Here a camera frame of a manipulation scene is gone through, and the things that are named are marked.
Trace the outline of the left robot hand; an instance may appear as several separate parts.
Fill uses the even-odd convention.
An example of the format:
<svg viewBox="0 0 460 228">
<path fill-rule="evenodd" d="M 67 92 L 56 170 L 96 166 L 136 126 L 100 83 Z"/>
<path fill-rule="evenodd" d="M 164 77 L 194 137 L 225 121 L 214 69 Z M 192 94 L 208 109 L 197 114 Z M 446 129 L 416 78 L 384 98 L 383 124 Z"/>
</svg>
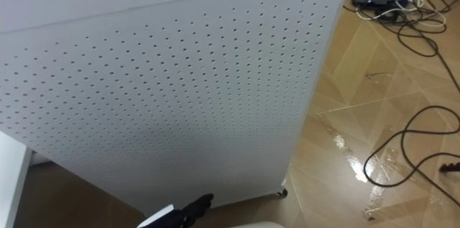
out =
<svg viewBox="0 0 460 228">
<path fill-rule="evenodd" d="M 211 208 L 214 195 L 207 193 L 181 209 L 172 204 L 146 218 L 137 228 L 188 228 Z"/>
</svg>

